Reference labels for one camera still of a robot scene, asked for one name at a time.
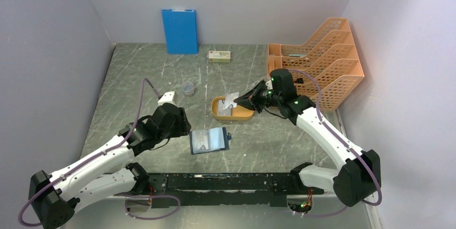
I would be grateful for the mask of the blue card holder wallet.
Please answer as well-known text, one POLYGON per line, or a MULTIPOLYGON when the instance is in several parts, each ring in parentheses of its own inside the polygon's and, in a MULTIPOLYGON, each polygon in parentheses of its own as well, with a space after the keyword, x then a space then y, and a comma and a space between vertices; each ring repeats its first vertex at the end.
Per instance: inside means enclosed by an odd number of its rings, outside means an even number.
POLYGON ((190 152, 192 155, 230 149, 231 133, 226 127, 215 127, 206 130, 191 131, 190 152))

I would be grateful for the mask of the white VIP credit card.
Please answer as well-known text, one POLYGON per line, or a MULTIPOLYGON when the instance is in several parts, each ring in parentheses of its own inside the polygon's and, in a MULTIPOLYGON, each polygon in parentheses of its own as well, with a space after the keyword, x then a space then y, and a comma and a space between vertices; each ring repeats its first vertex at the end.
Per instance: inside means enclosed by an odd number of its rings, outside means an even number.
POLYGON ((232 115, 232 109, 224 109, 224 107, 219 107, 217 108, 217 115, 218 116, 231 116, 232 115))

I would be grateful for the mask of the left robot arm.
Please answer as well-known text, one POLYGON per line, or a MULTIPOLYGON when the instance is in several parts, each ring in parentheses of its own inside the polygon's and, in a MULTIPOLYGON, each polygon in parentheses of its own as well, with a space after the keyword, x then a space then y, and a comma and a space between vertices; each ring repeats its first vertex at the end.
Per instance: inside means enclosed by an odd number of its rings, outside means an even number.
POLYGON ((184 108, 162 104, 77 162, 50 174, 35 173, 26 205, 43 228, 58 228, 93 202, 124 192, 143 194, 150 189, 149 174, 131 160, 164 140, 188 135, 190 129, 184 108))

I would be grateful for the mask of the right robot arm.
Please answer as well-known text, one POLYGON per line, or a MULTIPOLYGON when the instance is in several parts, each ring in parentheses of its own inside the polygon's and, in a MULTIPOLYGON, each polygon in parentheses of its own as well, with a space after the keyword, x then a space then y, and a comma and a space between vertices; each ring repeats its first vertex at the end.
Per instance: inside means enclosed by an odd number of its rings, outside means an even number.
POLYGON ((305 163, 295 169, 291 189, 298 194, 318 188, 334 193, 346 206, 360 202, 378 206, 382 202, 381 161, 374 150, 365 151, 339 132, 321 113, 322 99, 312 101, 299 95, 294 85, 293 69, 275 69, 268 82, 261 81, 253 89, 234 99, 234 103, 261 113, 277 108, 281 117, 310 135, 328 154, 334 169, 305 163))

